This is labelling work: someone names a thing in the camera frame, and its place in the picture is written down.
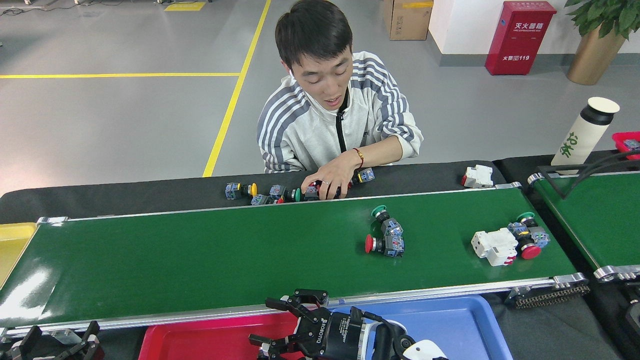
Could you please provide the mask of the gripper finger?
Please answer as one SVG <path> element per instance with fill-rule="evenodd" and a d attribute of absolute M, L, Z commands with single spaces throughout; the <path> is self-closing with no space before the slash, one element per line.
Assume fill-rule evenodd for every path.
<path fill-rule="evenodd" d="M 41 337 L 41 328 L 38 325 L 32 326 L 22 340 L 12 344 L 11 348 L 5 353 L 5 360 L 32 360 L 34 356 L 30 355 L 30 353 Z"/>
<path fill-rule="evenodd" d="M 91 321 L 80 342 L 64 351 L 62 353 L 62 359 L 103 360 L 105 357 L 105 351 L 103 351 L 98 339 L 99 331 L 100 326 L 98 321 Z"/>

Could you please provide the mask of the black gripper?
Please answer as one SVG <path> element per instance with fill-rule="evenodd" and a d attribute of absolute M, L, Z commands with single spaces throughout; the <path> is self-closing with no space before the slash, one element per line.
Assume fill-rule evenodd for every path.
<path fill-rule="evenodd" d="M 329 292 L 298 288 L 280 299 L 267 297 L 265 306 L 290 312 L 300 322 L 300 334 L 271 339 L 251 333 L 249 343 L 258 346 L 257 360 L 285 360 L 282 354 L 299 353 L 320 360 L 358 360 L 364 319 L 356 307 L 350 313 L 329 311 Z"/>

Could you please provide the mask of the person's left hand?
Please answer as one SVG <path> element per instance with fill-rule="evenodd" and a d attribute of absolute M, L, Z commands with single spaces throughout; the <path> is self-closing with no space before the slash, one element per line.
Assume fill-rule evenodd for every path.
<path fill-rule="evenodd" d="M 340 190 L 338 198 L 343 199 L 348 194 L 349 182 L 354 175 L 354 171 L 363 163 L 356 150 L 348 150 L 321 166 L 316 173 L 304 178 L 301 187 L 306 189 L 311 183 L 321 181 L 322 183 L 318 190 L 318 198 L 320 200 L 336 198 L 338 190 Z"/>

